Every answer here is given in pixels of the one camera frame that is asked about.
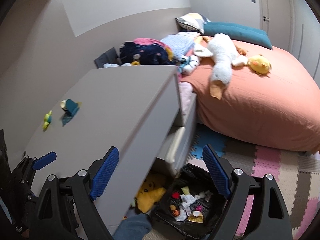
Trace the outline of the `yellow snack bag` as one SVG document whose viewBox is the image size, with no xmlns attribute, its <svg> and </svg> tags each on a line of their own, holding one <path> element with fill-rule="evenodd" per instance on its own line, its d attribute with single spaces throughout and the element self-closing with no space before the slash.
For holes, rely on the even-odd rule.
<svg viewBox="0 0 320 240">
<path fill-rule="evenodd" d="M 188 186 L 182 187 L 181 190 L 182 190 L 184 195 L 189 195 L 190 194 L 190 190 L 189 190 Z"/>
</svg>

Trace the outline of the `dark wall socket panel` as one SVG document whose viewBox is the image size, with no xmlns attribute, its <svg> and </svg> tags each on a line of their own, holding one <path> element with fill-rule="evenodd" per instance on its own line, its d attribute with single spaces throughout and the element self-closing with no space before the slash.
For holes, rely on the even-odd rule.
<svg viewBox="0 0 320 240">
<path fill-rule="evenodd" d="M 102 53 L 98 58 L 94 60 L 97 68 L 103 68 L 104 64 L 121 64 L 120 57 L 118 56 L 116 49 L 112 47 L 108 51 Z"/>
</svg>

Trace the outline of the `yellow duck plush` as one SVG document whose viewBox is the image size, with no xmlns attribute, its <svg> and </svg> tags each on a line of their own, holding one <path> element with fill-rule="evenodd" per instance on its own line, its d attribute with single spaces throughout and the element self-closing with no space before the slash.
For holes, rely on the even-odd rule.
<svg viewBox="0 0 320 240">
<path fill-rule="evenodd" d="M 261 54 L 250 57 L 247 64 L 259 75 L 267 75 L 272 69 L 271 63 Z"/>
</svg>

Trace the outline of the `colourful foam floor mat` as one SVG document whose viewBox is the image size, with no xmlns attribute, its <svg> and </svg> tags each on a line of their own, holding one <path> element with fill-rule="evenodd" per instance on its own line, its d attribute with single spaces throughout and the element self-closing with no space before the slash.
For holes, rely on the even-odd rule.
<svg viewBox="0 0 320 240">
<path fill-rule="evenodd" d="M 319 239 L 319 155 L 204 125 L 189 153 L 152 213 L 183 239 Z"/>
</svg>

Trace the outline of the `bed with orange sheet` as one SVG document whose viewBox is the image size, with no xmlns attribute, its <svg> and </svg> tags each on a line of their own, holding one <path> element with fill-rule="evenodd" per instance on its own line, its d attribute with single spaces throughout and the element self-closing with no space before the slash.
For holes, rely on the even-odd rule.
<svg viewBox="0 0 320 240">
<path fill-rule="evenodd" d="M 182 77 L 197 95 L 197 114 L 210 129 L 238 140 L 288 151 L 319 150 L 319 87 L 288 51 L 236 41 L 248 56 L 263 55 L 266 76 L 235 68 L 221 99 L 211 97 L 213 61 L 203 59 Z"/>
</svg>

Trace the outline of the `pink cloth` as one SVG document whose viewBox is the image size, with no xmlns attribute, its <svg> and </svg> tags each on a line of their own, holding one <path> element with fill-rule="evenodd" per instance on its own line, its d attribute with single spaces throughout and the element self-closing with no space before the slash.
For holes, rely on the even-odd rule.
<svg viewBox="0 0 320 240">
<path fill-rule="evenodd" d="M 153 38 L 136 38 L 133 40 L 133 42 L 135 44 L 142 45 L 142 46 L 157 44 L 157 45 L 161 46 L 162 48 L 164 48 L 166 51 L 172 52 L 172 49 L 167 44 L 163 43 L 162 41 L 153 39 Z"/>
</svg>

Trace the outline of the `yellow bear plush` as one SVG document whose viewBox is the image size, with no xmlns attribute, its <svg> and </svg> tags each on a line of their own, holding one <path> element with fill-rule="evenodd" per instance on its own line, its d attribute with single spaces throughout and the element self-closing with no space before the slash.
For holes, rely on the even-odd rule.
<svg viewBox="0 0 320 240">
<path fill-rule="evenodd" d="M 144 179 L 140 189 L 136 193 L 136 208 L 141 213 L 147 213 L 159 202 L 166 193 L 165 179 L 159 174 L 148 174 Z"/>
</svg>

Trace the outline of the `white checkered pillow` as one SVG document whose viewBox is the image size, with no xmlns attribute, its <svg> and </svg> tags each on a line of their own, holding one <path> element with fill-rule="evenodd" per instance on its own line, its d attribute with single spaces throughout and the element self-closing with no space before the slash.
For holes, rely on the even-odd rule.
<svg viewBox="0 0 320 240">
<path fill-rule="evenodd" d="M 204 24 L 210 22 L 206 16 L 198 13 L 188 13 L 175 18 L 176 23 L 184 30 L 204 33 Z"/>
</svg>

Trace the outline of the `light blue knitted blanket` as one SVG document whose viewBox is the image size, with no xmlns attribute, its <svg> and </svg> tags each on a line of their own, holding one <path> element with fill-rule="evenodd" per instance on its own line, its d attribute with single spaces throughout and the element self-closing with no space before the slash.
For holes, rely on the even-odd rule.
<svg viewBox="0 0 320 240">
<path fill-rule="evenodd" d="M 160 41 L 169 46 L 172 50 L 174 59 L 180 59 L 181 56 L 187 54 L 187 52 L 193 49 L 195 45 L 195 39 L 200 36 L 200 33 L 193 31 L 182 31 L 177 34 L 171 34 Z"/>
</svg>

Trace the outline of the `red plastic toy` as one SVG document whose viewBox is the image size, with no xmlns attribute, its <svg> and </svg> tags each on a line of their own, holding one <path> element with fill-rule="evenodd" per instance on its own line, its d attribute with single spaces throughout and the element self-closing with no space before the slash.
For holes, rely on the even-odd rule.
<svg viewBox="0 0 320 240">
<path fill-rule="evenodd" d="M 174 193 L 172 193 L 171 197 L 173 199 L 179 199 L 180 198 L 180 194 L 178 192 L 174 192 Z"/>
</svg>

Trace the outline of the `yellow-green plastic toy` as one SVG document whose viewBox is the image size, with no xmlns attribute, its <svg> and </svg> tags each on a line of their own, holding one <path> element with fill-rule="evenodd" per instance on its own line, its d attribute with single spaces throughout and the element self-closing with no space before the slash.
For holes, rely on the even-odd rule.
<svg viewBox="0 0 320 240">
<path fill-rule="evenodd" d="M 52 121 L 52 110 L 45 114 L 42 129 L 45 131 Z"/>
</svg>

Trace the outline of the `teal long pillow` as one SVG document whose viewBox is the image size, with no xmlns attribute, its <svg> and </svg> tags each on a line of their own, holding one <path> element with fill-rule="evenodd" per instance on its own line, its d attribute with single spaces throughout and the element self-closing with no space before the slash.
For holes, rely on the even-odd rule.
<svg viewBox="0 0 320 240">
<path fill-rule="evenodd" d="M 205 36 L 228 35 L 232 40 L 243 41 L 272 50 L 271 41 L 264 30 L 236 23 L 206 22 L 203 26 Z"/>
</svg>

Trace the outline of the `door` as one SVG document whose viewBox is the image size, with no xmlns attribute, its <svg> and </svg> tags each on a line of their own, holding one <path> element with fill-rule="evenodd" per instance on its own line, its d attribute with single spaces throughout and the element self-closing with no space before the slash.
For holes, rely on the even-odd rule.
<svg viewBox="0 0 320 240">
<path fill-rule="evenodd" d="M 273 46 L 290 51 L 293 32 L 292 0 L 260 0 L 260 26 Z"/>
</svg>

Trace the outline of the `pink plastic toy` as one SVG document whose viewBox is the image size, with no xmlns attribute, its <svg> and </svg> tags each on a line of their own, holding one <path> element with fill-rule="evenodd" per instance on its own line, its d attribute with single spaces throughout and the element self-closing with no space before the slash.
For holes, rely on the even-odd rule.
<svg viewBox="0 0 320 240">
<path fill-rule="evenodd" d="M 195 207 L 195 210 L 196 210 L 196 211 L 202 211 L 202 206 L 201 206 L 201 205 L 198 205 L 197 207 Z"/>
</svg>

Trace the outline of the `white cloth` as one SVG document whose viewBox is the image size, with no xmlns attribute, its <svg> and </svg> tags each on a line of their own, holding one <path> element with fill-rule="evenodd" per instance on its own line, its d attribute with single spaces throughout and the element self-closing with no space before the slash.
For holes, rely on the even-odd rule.
<svg viewBox="0 0 320 240">
<path fill-rule="evenodd" d="M 201 197 L 199 195 L 180 195 L 181 203 L 179 205 L 180 215 L 178 217 L 175 217 L 175 220 L 178 222 L 185 221 L 191 214 L 191 208 L 190 206 L 194 204 L 196 201 L 198 201 Z"/>
</svg>

